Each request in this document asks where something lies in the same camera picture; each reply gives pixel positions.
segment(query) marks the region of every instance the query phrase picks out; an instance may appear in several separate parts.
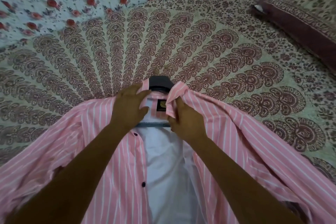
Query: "shirt label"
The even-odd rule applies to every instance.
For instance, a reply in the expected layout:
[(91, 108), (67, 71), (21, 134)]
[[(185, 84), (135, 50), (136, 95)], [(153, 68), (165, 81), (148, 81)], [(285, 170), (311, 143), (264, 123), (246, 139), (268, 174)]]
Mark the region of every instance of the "shirt label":
[(165, 99), (158, 99), (156, 111), (165, 112), (166, 111), (166, 100)]

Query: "mattress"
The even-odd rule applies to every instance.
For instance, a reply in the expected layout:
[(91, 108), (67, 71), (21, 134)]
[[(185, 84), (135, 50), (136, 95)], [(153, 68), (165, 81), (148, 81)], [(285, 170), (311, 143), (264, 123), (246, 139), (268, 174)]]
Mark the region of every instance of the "mattress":
[(79, 103), (161, 74), (247, 112), (336, 184), (335, 78), (256, 1), (153, 0), (1, 48), (0, 164)]

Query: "forearm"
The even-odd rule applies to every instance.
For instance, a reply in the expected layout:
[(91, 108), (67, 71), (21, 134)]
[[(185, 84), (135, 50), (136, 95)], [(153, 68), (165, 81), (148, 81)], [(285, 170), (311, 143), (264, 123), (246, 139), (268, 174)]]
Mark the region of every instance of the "forearm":
[(239, 223), (302, 223), (212, 140), (197, 139), (190, 145), (208, 167)]
[(105, 127), (6, 223), (81, 223), (103, 172), (125, 134), (116, 125)]

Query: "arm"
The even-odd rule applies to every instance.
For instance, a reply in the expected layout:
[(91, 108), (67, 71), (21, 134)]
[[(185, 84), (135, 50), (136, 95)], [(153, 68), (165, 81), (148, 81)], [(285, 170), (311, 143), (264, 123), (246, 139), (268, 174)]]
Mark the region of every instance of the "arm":
[(121, 139), (148, 112), (150, 93), (132, 85), (117, 95), (111, 122), (49, 184), (8, 218), (6, 224), (81, 223), (103, 172)]
[(178, 120), (169, 117), (172, 131), (202, 159), (241, 224), (303, 224), (206, 135), (203, 116), (176, 99)]

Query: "white fabric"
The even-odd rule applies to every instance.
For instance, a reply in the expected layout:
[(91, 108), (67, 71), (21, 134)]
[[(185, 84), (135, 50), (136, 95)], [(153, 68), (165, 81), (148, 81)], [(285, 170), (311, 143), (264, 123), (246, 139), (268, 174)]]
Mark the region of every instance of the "white fabric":
[[(152, 107), (147, 100), (146, 106)], [(142, 122), (165, 122), (147, 113)], [(205, 223), (194, 186), (199, 184), (191, 147), (183, 143), (170, 128), (136, 128), (144, 141), (149, 208), (152, 223)]]

